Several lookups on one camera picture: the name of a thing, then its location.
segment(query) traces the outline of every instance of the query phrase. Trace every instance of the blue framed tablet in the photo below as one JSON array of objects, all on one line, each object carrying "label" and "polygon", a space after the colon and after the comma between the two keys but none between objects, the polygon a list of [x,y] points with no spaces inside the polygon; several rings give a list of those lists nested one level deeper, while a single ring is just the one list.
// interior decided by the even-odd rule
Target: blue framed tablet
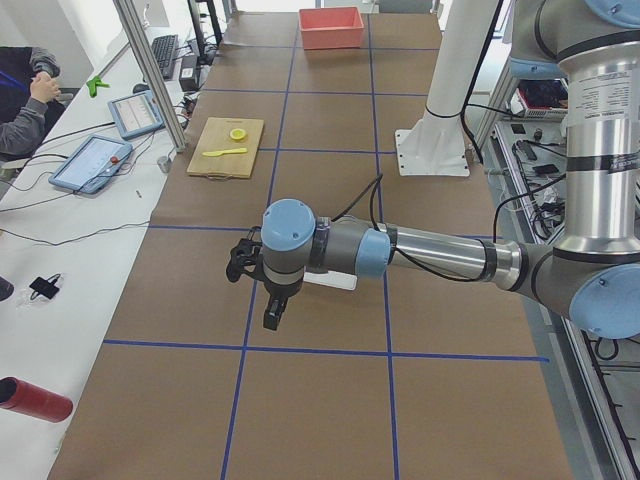
[{"label": "blue framed tablet", "polygon": [[132,151],[129,142],[91,135],[49,177],[49,183],[74,192],[95,193],[113,178]]},{"label": "blue framed tablet", "polygon": [[125,140],[151,133],[164,125],[149,90],[112,100],[107,105],[120,136]]}]

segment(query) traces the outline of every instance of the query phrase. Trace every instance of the wooden cutting board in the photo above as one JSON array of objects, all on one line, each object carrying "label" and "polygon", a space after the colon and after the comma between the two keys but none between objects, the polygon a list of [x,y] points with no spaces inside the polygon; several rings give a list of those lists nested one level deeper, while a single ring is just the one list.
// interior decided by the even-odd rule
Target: wooden cutting board
[{"label": "wooden cutting board", "polygon": [[[234,128],[243,128],[247,132],[245,138],[240,141],[233,140],[229,133]],[[251,177],[263,128],[264,120],[209,117],[189,162],[187,173],[198,177]],[[226,154],[219,157],[202,155],[202,152],[242,147],[247,149],[247,153]]]}]

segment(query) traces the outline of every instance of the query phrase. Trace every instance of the white desk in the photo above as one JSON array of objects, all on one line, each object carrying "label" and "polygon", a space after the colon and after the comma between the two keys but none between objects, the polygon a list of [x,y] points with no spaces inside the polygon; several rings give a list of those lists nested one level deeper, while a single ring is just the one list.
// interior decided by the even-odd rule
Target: white desk
[{"label": "white desk", "polygon": [[[172,32],[153,28],[147,32],[149,38],[166,33]],[[123,42],[122,38],[114,42],[104,64]],[[98,66],[92,76],[101,68]],[[174,79],[179,71],[176,65]],[[130,94],[133,85],[142,80],[130,49],[103,80],[111,87],[99,88],[95,98],[90,98],[87,88],[83,88],[51,131],[50,138],[112,121],[107,101]],[[178,82],[167,82],[167,88],[177,103],[182,98]],[[115,126],[101,128],[53,141],[38,153],[68,155],[92,133],[119,138]],[[142,136],[132,143],[138,145],[144,139]],[[115,177],[97,195],[70,195],[23,210],[0,212],[0,227],[58,242],[101,228],[147,221],[166,179],[156,160],[172,147],[167,132],[160,130],[151,147],[138,157],[132,172]],[[53,172],[59,163],[49,162],[57,160],[60,159],[33,160],[14,185],[23,189],[31,186],[43,172]],[[0,201],[0,210],[66,193],[55,189],[46,178],[47,175],[43,176],[27,192],[10,189]],[[15,286],[14,294],[0,302],[0,378],[21,378],[66,395],[77,405],[145,231],[144,227],[129,228],[60,247],[0,234],[0,275]],[[36,277],[47,278],[56,273],[63,274],[63,283],[52,301],[26,300],[31,292],[28,286]],[[54,424],[0,409],[0,477],[46,478],[71,418]]]}]

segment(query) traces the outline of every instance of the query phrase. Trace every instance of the black keyboard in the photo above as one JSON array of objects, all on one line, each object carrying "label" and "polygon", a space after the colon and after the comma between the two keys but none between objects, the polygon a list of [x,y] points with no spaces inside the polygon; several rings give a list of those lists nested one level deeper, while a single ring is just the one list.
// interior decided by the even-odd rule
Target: black keyboard
[{"label": "black keyboard", "polygon": [[162,37],[156,37],[151,43],[151,51],[153,56],[156,57],[158,67],[162,73],[162,78],[165,80],[173,77],[173,69],[176,65],[176,47],[178,46],[177,35],[164,35]]}]

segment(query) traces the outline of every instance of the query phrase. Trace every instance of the gray sweater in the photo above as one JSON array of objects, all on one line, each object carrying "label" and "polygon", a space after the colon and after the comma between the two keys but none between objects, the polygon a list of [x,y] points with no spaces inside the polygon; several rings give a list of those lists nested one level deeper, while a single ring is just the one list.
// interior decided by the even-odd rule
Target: gray sweater
[{"label": "gray sweater", "polygon": [[[55,57],[43,48],[33,47],[29,65],[34,73],[60,74]],[[23,155],[33,152],[44,137],[47,104],[29,97],[12,122],[0,124],[0,154]]]}]

